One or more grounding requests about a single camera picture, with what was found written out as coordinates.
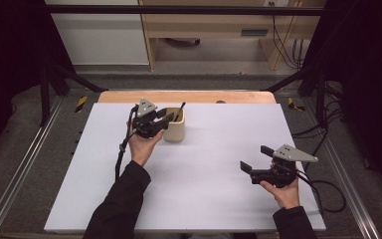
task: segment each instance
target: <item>white tabletop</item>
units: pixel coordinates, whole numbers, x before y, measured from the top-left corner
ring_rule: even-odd
[[[160,109],[172,104],[157,104]],[[45,230],[84,232],[114,182],[118,146],[134,104],[95,104]],[[277,104],[187,104],[185,138],[160,141],[145,165],[151,183],[137,232],[276,230],[274,198],[240,169],[268,169],[260,146],[294,145]],[[121,170],[129,163],[129,149]],[[309,186],[299,181],[302,206],[314,230],[325,225]]]

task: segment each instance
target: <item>beige cup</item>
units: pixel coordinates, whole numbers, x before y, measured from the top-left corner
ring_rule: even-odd
[[[173,121],[169,123],[168,129],[164,132],[163,138],[166,141],[178,142],[182,141],[185,136],[185,112],[182,109],[179,112],[179,117],[175,121],[176,116],[178,115],[179,108],[166,108],[166,115],[173,113]]]

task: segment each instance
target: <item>black sleeve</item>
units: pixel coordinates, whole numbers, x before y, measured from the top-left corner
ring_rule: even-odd
[[[84,238],[133,238],[143,193],[149,183],[147,171],[131,161],[95,210]]]
[[[277,211],[273,218],[281,239],[316,239],[303,207]]]

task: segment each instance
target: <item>white cabinet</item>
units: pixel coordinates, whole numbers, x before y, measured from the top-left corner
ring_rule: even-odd
[[[137,5],[136,0],[46,0],[47,4]],[[74,65],[148,65],[139,14],[52,14]]]

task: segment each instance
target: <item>hand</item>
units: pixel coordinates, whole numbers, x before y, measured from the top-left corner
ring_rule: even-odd
[[[151,152],[153,152],[154,147],[162,139],[163,133],[164,129],[152,138],[143,138],[137,134],[134,134],[128,141],[132,160],[139,165],[144,166],[150,157]]]
[[[260,185],[275,197],[280,208],[291,209],[300,206],[297,178],[283,188],[276,188],[266,181],[261,181]]]

